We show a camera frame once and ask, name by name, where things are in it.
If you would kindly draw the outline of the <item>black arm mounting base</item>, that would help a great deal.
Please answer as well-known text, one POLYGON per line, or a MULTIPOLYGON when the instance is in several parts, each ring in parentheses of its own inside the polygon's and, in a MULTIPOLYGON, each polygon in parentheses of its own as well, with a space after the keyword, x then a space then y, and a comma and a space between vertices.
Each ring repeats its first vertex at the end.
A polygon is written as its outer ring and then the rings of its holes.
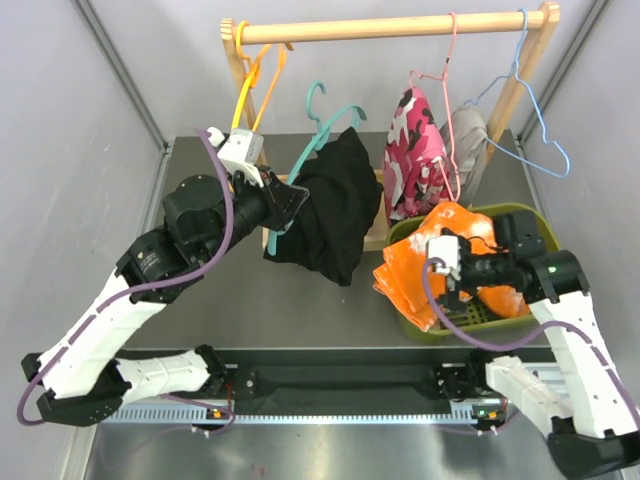
POLYGON ((231 368, 215 385, 185 399, 231 399, 238 403, 281 400, 298 408, 368 402, 394 406, 438 400, 482 398, 489 392, 462 365, 400 364, 244 364, 231 368))

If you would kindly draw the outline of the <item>orange white trousers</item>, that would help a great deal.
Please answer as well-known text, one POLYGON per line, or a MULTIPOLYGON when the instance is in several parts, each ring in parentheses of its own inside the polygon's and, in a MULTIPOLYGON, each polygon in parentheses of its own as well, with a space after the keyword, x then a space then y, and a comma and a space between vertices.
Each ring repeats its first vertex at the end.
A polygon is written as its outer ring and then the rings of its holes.
MULTIPOLYGON (((440 236, 443 228, 467 239, 473 237, 471 246, 475 254, 490 253, 489 247, 497 247, 490 217, 473 213, 457 203, 443 202, 422 219, 411 235, 384 248, 384 263, 373 271, 374 289, 423 332, 441 326, 424 293, 421 272, 427 258, 427 242, 440 236)), ((522 294, 509 286, 481 288, 472 296, 460 293, 460 300, 465 303, 473 298, 478 298, 502 318, 530 313, 522 294)))

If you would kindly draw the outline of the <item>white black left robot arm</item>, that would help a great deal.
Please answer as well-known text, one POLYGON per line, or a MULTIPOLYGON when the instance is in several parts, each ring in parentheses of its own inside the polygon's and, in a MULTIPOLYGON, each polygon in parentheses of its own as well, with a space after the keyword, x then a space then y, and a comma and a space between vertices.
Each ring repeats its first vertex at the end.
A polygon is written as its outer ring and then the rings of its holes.
POLYGON ((141 359, 118 354, 256 228, 282 229, 294 219, 308 190, 284 183, 267 167, 258 173, 258 185, 242 172, 225 180, 184 179, 162 201, 163 223, 131 244, 82 318, 56 346, 23 358, 29 386, 44 389, 36 401, 40 423, 87 427, 141 399, 212 397, 224 390, 227 368, 208 345, 141 359))

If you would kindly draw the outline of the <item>pink camouflage trousers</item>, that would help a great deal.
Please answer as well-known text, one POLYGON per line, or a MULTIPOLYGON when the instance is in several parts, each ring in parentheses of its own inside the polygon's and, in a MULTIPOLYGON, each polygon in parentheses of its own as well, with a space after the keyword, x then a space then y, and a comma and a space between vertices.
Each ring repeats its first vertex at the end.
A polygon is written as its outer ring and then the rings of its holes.
POLYGON ((425 94, 404 91, 395 109, 382 159, 386 220, 428 214, 451 199, 446 147, 425 94))

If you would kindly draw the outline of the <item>black trousers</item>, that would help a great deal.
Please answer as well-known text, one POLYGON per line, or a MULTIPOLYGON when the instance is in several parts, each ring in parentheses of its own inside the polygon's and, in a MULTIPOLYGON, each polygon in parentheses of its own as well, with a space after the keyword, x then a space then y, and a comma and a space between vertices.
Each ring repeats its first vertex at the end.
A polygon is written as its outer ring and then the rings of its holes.
POLYGON ((304 161, 294 184, 306 188, 309 198, 289 230, 277 238, 276 253, 265 252, 263 258, 299 265, 341 287, 350 286, 383 191, 358 132, 346 129, 304 161))

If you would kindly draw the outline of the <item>pink wire hanger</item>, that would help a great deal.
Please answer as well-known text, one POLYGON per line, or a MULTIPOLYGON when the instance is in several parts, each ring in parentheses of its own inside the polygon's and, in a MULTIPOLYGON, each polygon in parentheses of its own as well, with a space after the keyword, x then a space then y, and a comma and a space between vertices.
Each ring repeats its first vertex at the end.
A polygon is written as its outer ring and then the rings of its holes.
POLYGON ((450 64, 451 64, 452 56, 454 54, 457 35, 458 35, 458 22, 457 22, 457 14, 455 12, 450 12, 449 16, 451 17, 451 21, 452 21, 452 33, 451 33, 451 41, 449 44, 449 49, 447 51, 447 55, 443 64, 442 73, 439 76, 437 76, 437 75, 419 72, 417 70, 411 70, 409 73, 409 85, 413 86, 413 77, 416 77, 417 79, 427 78, 430 80, 439 81, 441 83, 443 101, 444 101, 444 107, 445 107, 446 119, 447 119, 446 126, 448 127, 448 133, 449 133, 448 139, 450 142, 450 149, 447 151, 448 153, 447 158, 453 168, 453 173, 454 173, 454 184, 451 184, 451 180, 448 176, 444 178, 444 184, 446 186, 450 200, 453 202, 458 202, 461 195, 461 180, 460 180, 458 164, 455 158, 456 141, 454 136, 452 109, 450 105, 449 89, 448 89, 450 64))

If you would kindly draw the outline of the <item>teal plastic hanger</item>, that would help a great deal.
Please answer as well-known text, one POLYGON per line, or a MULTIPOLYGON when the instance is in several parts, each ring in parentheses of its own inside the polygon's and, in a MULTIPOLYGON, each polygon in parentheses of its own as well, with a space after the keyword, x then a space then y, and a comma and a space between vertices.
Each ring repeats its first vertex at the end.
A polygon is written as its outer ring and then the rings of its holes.
MULTIPOLYGON (((323 92, 324 90, 324 84, 321 82, 316 82, 312 85, 312 87, 310 87, 307 93, 307 116, 316 122, 317 130, 307 146, 303 149, 303 152, 299 155, 290 173, 287 175, 287 178, 284 181, 287 184, 295 185, 294 180, 299 174, 304 161, 314 158, 317 152, 322 147, 324 147, 325 144, 336 139, 346 129, 352 127, 357 131, 357 127, 359 126, 360 122, 366 119, 366 113, 364 112, 363 108, 358 105, 351 104, 343 107, 330 119, 326 121, 321 120, 319 116, 315 115, 312 111, 312 100, 313 95, 314 93, 316 93, 316 91, 323 92)), ((275 232, 269 230, 264 253, 269 252, 270 254, 275 254, 277 238, 286 233, 289 228, 284 232, 275 232)))

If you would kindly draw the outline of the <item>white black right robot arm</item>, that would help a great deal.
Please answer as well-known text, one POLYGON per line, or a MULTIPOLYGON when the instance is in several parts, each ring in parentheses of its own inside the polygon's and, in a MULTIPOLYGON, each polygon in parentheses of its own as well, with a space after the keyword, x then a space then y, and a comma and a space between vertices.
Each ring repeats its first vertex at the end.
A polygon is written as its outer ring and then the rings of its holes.
POLYGON ((531 211, 493 218, 496 244, 476 254, 470 240, 448 228, 427 241, 422 274, 440 275, 445 291, 426 297, 438 318, 460 339, 494 353, 467 370, 469 388, 509 400, 540 432, 568 479, 588 479, 639 463, 639 409, 624 387, 595 317, 590 285, 576 256, 550 252, 531 211), (535 330, 512 344, 480 341, 446 316, 458 311, 462 292, 509 286, 523 296, 535 330), (523 366, 517 349, 546 336, 568 396, 562 398, 523 366))

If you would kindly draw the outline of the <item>orange plastic hanger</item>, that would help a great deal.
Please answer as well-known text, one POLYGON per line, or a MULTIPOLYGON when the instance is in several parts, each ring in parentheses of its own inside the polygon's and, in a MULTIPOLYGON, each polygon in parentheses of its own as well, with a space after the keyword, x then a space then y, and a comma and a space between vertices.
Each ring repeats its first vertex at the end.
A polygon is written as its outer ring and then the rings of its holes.
MULTIPOLYGON (((232 119, 232 128, 238 128, 240 126, 241 114, 244 111, 244 108, 248 105, 249 94, 251 90, 256 87, 259 83, 261 76, 261 62, 268 51, 271 49, 272 44, 265 44, 257 56, 252 59, 249 55, 246 55, 242 48, 241 36, 244 31, 244 28, 249 25, 248 21, 242 21, 237 26, 237 33, 235 38, 235 51, 241 60, 241 64, 243 66, 247 66, 248 70, 244 73, 244 79, 242 82, 242 86, 240 88, 240 92, 238 95, 238 99, 236 102, 234 115, 232 119)), ((278 65, 274 76, 269 85, 268 91, 264 97, 264 100, 260 106, 258 113, 255 115, 253 120, 248 120, 248 126, 253 132, 256 132, 260 126, 262 121, 264 112, 269 104, 275 86, 279 80, 279 77, 282 73, 282 70, 286 64, 287 56, 289 51, 293 51, 294 47, 291 43, 285 42, 279 45, 278 49, 278 65)))

